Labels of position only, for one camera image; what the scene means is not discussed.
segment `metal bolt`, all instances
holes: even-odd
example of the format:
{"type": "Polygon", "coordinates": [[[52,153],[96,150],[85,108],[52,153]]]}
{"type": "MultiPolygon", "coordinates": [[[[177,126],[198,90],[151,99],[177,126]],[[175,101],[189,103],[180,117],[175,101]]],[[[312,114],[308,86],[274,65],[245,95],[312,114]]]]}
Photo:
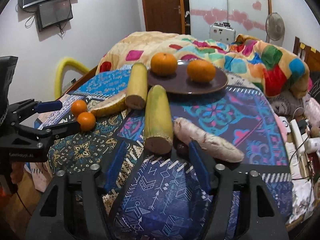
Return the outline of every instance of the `metal bolt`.
{"type": "Polygon", "coordinates": [[[90,169],[93,170],[93,171],[96,171],[96,170],[100,169],[100,165],[97,164],[97,163],[92,164],[92,165],[90,166],[90,169]]]}
{"type": "Polygon", "coordinates": [[[225,168],[226,168],[226,167],[225,167],[223,164],[218,163],[218,164],[216,165],[216,169],[219,170],[219,171],[223,171],[225,168]]]}
{"type": "Polygon", "coordinates": [[[62,177],[62,176],[64,176],[64,174],[66,174],[64,170],[57,171],[58,177],[62,177]]]}
{"type": "Polygon", "coordinates": [[[250,175],[252,177],[258,177],[259,176],[259,173],[257,171],[250,171],[250,175]]]}

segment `purple plate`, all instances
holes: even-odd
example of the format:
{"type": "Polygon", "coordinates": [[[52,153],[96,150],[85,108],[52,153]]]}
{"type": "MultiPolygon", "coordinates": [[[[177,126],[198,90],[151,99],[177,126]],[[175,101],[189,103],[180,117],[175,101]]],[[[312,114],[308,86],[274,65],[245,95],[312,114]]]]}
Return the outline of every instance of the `purple plate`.
{"type": "Polygon", "coordinates": [[[178,60],[176,73],[168,77],[159,77],[151,70],[148,70],[148,85],[161,85],[169,93],[199,95],[219,91],[228,84],[227,75],[217,67],[215,67],[216,76],[209,83],[201,84],[191,81],[187,74],[189,62],[178,60]]]}

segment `wooden door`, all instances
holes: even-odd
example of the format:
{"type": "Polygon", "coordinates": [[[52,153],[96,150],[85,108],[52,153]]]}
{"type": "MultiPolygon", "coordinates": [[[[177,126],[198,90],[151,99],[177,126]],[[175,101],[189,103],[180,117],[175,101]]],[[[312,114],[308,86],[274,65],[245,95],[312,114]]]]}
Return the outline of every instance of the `wooden door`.
{"type": "Polygon", "coordinates": [[[180,0],[144,0],[147,31],[181,34],[180,0]]]}

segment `orange on plate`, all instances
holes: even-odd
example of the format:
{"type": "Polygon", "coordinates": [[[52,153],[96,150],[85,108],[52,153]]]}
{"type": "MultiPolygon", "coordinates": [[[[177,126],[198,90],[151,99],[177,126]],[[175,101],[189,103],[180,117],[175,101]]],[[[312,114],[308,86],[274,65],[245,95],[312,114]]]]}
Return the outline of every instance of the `orange on plate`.
{"type": "Polygon", "coordinates": [[[92,113],[83,112],[79,114],[77,122],[82,132],[91,131],[96,126],[96,118],[92,113]]]}
{"type": "Polygon", "coordinates": [[[72,103],[70,111],[75,117],[78,117],[79,114],[87,111],[87,104],[83,100],[76,100],[72,103]]]}
{"type": "Polygon", "coordinates": [[[197,59],[188,64],[187,73],[189,78],[194,82],[208,83],[214,79],[216,68],[209,61],[197,59]]]}
{"type": "Polygon", "coordinates": [[[158,76],[170,76],[178,67],[177,59],[170,53],[159,52],[154,54],[150,62],[151,71],[158,76]]]}

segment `blanket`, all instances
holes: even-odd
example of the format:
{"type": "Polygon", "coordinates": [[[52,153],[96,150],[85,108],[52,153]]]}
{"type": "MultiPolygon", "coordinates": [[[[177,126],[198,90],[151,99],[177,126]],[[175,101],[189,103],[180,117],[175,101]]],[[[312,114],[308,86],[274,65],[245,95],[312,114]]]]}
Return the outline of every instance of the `blanket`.
{"type": "Polygon", "coordinates": [[[302,98],[308,90],[306,63],[286,49],[242,34],[234,43],[223,44],[214,40],[199,41],[190,35],[135,32],[114,45],[101,59],[97,74],[135,62],[149,67],[157,52],[172,53],[182,60],[208,60],[252,82],[267,97],[290,89],[296,98],[302,98]]]}

